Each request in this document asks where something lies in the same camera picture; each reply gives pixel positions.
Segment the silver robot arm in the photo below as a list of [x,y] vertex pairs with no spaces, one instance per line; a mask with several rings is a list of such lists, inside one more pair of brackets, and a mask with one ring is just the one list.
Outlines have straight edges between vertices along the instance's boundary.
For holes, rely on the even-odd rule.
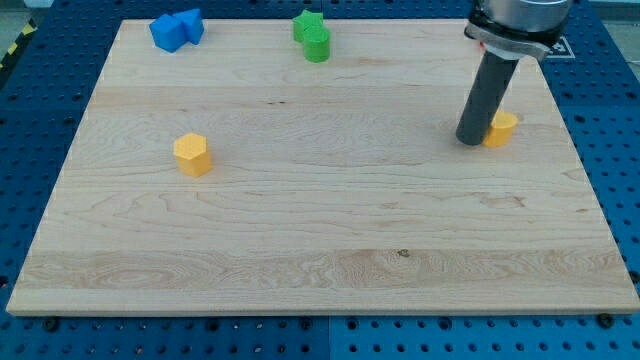
[[505,59],[544,60],[563,33],[572,0],[473,0],[464,34]]

